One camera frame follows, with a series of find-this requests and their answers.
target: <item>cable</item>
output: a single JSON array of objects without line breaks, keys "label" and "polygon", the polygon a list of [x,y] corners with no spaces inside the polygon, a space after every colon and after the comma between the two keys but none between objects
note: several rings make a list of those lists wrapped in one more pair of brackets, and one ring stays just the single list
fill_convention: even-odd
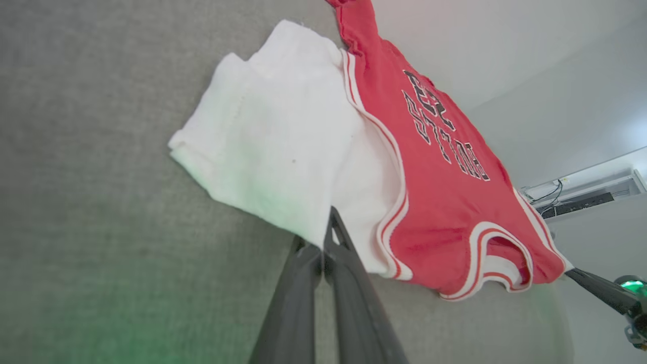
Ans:
[{"label": "cable", "polygon": [[564,185],[562,184],[562,182],[561,182],[561,181],[559,181],[559,183],[560,183],[560,185],[559,185],[559,186],[557,186],[557,188],[559,188],[559,190],[560,190],[560,191],[559,191],[559,192],[557,192],[557,196],[555,196],[555,198],[554,198],[554,199],[553,199],[553,200],[548,204],[548,206],[547,206],[544,210],[542,210],[542,211],[539,213],[539,215],[540,215],[541,217],[543,217],[543,214],[544,214],[546,211],[548,211],[548,210],[550,210],[551,208],[553,208],[553,204],[557,201],[557,199],[558,199],[558,198],[560,197],[560,195],[562,194],[562,191],[563,191],[563,189],[564,189]]},{"label": "cable", "polygon": [[532,205],[533,203],[535,203],[535,202],[537,202],[537,201],[539,201],[541,199],[544,199],[544,198],[550,196],[551,194],[554,194],[560,188],[560,185],[562,184],[562,182],[559,179],[557,180],[557,182],[559,182],[559,185],[557,185],[557,187],[555,187],[555,189],[551,193],[549,193],[548,195],[542,196],[540,198],[536,198],[536,199],[532,200],[530,202],[530,204]]}]

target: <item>red jersey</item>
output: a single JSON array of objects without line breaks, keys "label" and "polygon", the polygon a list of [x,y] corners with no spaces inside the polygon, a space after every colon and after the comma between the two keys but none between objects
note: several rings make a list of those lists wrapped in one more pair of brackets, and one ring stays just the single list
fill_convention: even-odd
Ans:
[{"label": "red jersey", "polygon": [[400,195],[377,231],[387,276],[458,300],[488,280],[521,291],[572,269],[465,114],[378,35],[370,0],[328,1],[349,47],[347,97],[398,164]]}]

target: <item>white fabric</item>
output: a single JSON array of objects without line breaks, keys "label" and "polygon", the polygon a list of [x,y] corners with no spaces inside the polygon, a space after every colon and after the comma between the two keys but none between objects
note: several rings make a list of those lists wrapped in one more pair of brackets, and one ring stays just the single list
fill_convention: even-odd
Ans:
[{"label": "white fabric", "polygon": [[282,21],[249,61],[223,59],[169,147],[213,199],[320,247],[333,204],[367,271],[385,273],[376,228],[399,182],[342,67],[332,41]]}]

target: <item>green light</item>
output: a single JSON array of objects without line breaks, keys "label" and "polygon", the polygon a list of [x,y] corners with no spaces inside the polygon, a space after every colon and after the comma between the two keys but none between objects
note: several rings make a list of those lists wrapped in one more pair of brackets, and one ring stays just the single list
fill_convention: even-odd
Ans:
[{"label": "green light", "polygon": [[644,283],[642,283],[639,280],[629,280],[623,284],[620,285],[621,287],[624,287],[634,293],[637,293],[639,289],[641,289],[644,286]]}]

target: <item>gray fabric surface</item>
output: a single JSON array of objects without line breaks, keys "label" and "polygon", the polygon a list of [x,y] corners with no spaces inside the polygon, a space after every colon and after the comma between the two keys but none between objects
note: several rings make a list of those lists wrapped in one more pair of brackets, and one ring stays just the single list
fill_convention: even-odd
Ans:
[{"label": "gray fabric surface", "polygon": [[[247,360],[292,236],[209,199],[166,142],[283,18],[341,45],[324,0],[0,2],[0,363]],[[373,282],[412,363],[570,360],[549,286]]]}]

